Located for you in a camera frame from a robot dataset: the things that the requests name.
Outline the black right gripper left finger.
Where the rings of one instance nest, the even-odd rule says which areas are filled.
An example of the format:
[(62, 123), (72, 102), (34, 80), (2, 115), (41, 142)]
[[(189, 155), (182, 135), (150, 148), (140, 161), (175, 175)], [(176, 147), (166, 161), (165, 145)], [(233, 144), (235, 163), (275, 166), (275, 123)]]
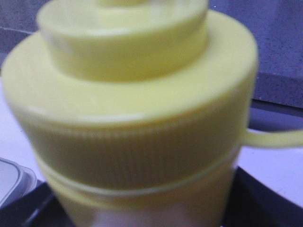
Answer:
[(73, 227), (46, 183), (0, 209), (2, 227)]

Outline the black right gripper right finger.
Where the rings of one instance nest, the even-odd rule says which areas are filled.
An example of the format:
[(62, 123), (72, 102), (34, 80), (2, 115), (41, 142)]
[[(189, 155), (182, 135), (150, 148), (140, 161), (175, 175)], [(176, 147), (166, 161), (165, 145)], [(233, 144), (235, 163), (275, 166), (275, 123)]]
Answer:
[(237, 168), (223, 227), (301, 227), (303, 209)]

